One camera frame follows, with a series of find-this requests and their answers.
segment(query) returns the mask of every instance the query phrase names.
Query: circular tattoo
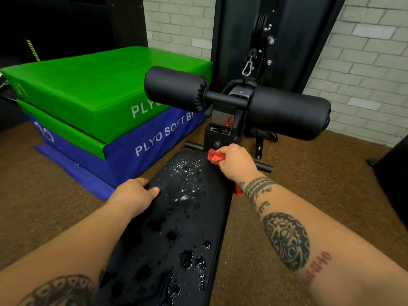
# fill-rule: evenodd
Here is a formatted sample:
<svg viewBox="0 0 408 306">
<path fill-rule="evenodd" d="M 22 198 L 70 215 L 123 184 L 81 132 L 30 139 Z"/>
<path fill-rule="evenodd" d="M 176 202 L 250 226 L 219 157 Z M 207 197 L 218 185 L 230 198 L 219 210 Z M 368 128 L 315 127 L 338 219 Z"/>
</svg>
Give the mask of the circular tattoo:
<svg viewBox="0 0 408 306">
<path fill-rule="evenodd" d="M 310 244 L 302 224 L 283 212 L 265 216 L 262 223 L 269 241 L 286 267 L 292 271 L 304 267 L 310 255 Z"/>
<path fill-rule="evenodd" d="M 17 306 L 89 306 L 96 290 L 87 276 L 63 276 L 36 288 Z"/>
</svg>

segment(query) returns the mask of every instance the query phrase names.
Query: person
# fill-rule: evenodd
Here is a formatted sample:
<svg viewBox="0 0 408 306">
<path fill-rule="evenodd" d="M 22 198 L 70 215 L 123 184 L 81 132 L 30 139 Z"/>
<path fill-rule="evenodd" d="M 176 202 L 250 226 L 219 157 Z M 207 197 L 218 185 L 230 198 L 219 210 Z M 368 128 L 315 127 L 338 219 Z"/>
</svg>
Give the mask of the person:
<svg viewBox="0 0 408 306">
<path fill-rule="evenodd" d="M 345 226 L 258 172 L 235 144 L 217 162 L 254 207 L 286 267 L 317 305 L 407 305 L 408 273 Z M 78 224 L 0 273 L 1 305 L 91 305 L 116 242 L 158 195 L 137 178 Z"/>
</svg>

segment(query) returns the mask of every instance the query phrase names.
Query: forearm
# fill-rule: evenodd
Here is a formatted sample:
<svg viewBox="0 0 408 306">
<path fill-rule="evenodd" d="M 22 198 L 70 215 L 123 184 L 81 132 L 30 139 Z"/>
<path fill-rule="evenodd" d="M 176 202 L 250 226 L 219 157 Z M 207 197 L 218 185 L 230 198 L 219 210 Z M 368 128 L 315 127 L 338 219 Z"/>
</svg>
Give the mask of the forearm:
<svg viewBox="0 0 408 306">
<path fill-rule="evenodd" d="M 7 267 L 0 273 L 2 305 L 18 305 L 25 297 L 31 298 L 37 288 L 47 287 L 46 284 L 55 279 L 61 286 L 69 286 L 71 282 L 70 290 L 75 287 L 72 293 L 78 294 L 77 298 L 83 301 L 91 299 L 99 286 L 99 277 L 103 275 L 106 262 L 130 218 L 114 204 L 107 204 Z M 57 292 L 55 286 L 53 288 L 51 298 L 64 301 L 64 293 Z"/>
<path fill-rule="evenodd" d="M 278 256 L 319 305 L 408 300 L 407 273 L 360 236 L 259 172 L 239 184 Z"/>
</svg>

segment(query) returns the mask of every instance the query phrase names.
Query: person's left hand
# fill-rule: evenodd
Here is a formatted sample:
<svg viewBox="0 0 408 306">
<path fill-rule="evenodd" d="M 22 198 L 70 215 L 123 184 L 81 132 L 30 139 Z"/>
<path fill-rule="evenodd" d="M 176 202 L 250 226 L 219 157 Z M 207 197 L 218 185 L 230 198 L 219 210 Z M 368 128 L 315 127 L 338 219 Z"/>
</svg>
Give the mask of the person's left hand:
<svg viewBox="0 0 408 306">
<path fill-rule="evenodd" d="M 131 218 L 136 217 L 144 212 L 152 200 L 159 195 L 160 189 L 158 187 L 149 190 L 144 188 L 148 182 L 142 177 L 129 179 L 116 188 L 106 204 L 123 207 Z"/>
</svg>

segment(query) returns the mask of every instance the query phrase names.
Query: hand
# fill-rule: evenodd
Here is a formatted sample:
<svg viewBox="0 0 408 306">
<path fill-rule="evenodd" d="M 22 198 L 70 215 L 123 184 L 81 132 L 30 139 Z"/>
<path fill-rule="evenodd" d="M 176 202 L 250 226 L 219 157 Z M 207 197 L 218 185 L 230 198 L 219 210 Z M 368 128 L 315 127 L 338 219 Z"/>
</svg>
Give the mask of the hand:
<svg viewBox="0 0 408 306">
<path fill-rule="evenodd" d="M 224 175 L 237 184 L 245 180 L 249 175 L 258 173 L 251 155 L 244 147 L 231 144 L 221 147 L 217 152 L 224 154 L 225 160 L 216 163 L 220 166 Z"/>
<path fill-rule="evenodd" d="M 145 178 L 129 179 L 116 188 L 110 196 L 107 205 L 123 207 L 124 211 L 131 216 L 131 219 L 144 212 L 157 195 L 158 187 L 146 190 L 144 187 L 149 181 Z"/>
</svg>

